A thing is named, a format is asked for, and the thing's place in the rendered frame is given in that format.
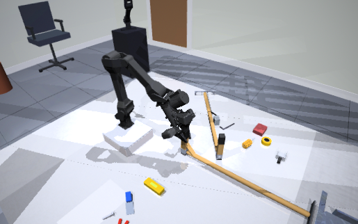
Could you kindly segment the long scraper with wooden handle and dark grey blade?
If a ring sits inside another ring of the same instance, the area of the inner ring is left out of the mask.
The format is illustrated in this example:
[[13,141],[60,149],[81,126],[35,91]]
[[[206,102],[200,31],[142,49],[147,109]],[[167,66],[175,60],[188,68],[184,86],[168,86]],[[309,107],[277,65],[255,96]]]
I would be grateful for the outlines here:
[[290,203],[289,201],[284,200],[281,197],[278,197],[277,195],[261,188],[260,186],[257,186],[256,184],[253,184],[253,183],[247,181],[246,179],[243,179],[241,176],[235,175],[234,173],[228,171],[226,168],[222,168],[222,167],[218,166],[217,164],[209,161],[208,159],[196,154],[188,142],[189,129],[183,128],[182,133],[185,136],[187,143],[185,143],[181,140],[181,154],[183,154],[184,156],[189,155],[191,157],[194,157],[194,158],[198,159],[199,161],[205,163],[206,165],[212,167],[213,169],[224,173],[226,176],[228,176],[232,179],[235,179],[236,181],[240,182],[241,184],[246,185],[249,188],[254,189],[255,191],[265,195],[266,197],[271,198],[271,200],[275,200],[276,202],[288,207],[289,209],[292,209],[293,211],[296,211],[297,213],[304,215],[305,217],[308,217],[307,224],[310,224],[312,215],[313,215],[313,211],[314,211],[314,205],[316,203],[315,200],[312,202],[309,212],[304,210],[303,208],[299,208],[297,205],[294,205],[293,203]]

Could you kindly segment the pink rectangular block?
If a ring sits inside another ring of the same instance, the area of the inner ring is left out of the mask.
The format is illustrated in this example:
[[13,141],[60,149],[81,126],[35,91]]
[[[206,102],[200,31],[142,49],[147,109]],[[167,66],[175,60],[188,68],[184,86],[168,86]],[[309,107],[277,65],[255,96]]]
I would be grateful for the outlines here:
[[262,124],[257,124],[257,126],[253,129],[253,132],[257,135],[263,136],[263,134],[266,132],[267,126]]

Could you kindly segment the blue-handled scraper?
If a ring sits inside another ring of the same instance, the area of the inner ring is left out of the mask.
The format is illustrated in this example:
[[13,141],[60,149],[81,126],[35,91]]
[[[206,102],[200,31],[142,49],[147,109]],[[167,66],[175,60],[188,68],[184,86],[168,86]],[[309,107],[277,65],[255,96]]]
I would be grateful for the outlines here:
[[126,215],[135,214],[133,201],[131,201],[131,192],[127,191],[126,193]]

